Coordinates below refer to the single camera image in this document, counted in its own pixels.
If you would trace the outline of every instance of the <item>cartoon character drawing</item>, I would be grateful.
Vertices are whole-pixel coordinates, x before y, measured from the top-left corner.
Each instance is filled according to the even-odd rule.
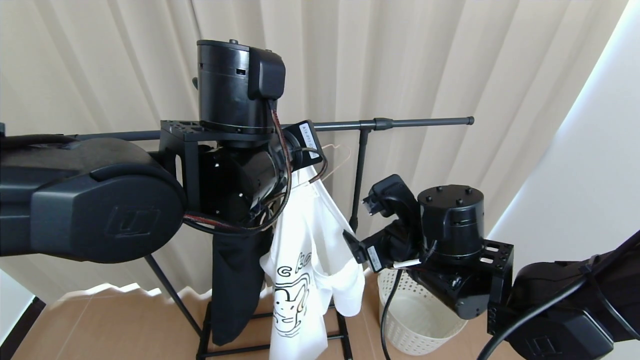
[[[275,328],[281,336],[293,338],[298,335],[302,319],[307,313],[310,282],[309,274],[305,273],[293,282],[274,284],[273,319]]]

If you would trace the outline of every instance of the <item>wall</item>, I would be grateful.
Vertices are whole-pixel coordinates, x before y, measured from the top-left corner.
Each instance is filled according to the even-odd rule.
[[[516,245],[516,270],[583,260],[640,229],[640,1],[628,5],[552,145],[490,238]],[[635,359],[640,343],[607,360]]]
[[[0,270],[0,344],[32,300],[29,290]]]

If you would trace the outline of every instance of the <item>beige curtain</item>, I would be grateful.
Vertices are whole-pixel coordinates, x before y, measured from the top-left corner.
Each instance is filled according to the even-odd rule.
[[[473,126],[372,133],[362,195],[392,173],[416,193],[476,186],[486,197],[488,233],[544,153],[626,3],[1,1],[0,117],[12,135],[197,119],[195,42],[234,38],[284,59],[284,122],[475,116]],[[357,136],[334,133],[323,142],[355,152]],[[346,215],[355,161],[326,181]],[[386,221],[362,209],[358,233]],[[209,237],[186,228],[155,255],[176,288],[202,293],[211,287],[210,254]],[[159,286],[144,260],[22,256],[0,259],[0,267],[46,302],[104,282]]]

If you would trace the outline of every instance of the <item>brown floor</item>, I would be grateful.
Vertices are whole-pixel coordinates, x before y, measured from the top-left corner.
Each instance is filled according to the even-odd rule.
[[[258,312],[270,311],[265,299]],[[185,295],[184,301],[194,317],[201,321],[207,300]],[[367,280],[362,311],[347,318],[353,357],[356,360],[384,360],[378,325],[378,289],[374,276]],[[328,332],[337,332],[334,310],[325,316]],[[423,356],[402,354],[390,346],[394,360],[475,359],[489,340],[486,318],[469,321],[455,338],[438,350]],[[219,349],[268,343],[271,318],[252,320],[233,343]],[[121,293],[105,290],[95,295],[68,297],[47,306],[22,342],[13,360],[72,359],[153,359],[194,360],[198,336],[178,308],[162,296],[148,296],[141,290]],[[340,340],[330,340],[319,359],[342,359]],[[268,350],[217,357],[221,360],[268,359]],[[507,343],[500,345],[492,360],[521,359]]]

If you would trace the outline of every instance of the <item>laundry basket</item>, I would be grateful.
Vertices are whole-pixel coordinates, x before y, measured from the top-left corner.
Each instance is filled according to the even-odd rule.
[[[396,279],[397,270],[378,275],[380,316]],[[385,336],[408,355],[428,354],[447,342],[467,324],[406,272],[391,300],[385,323]]]

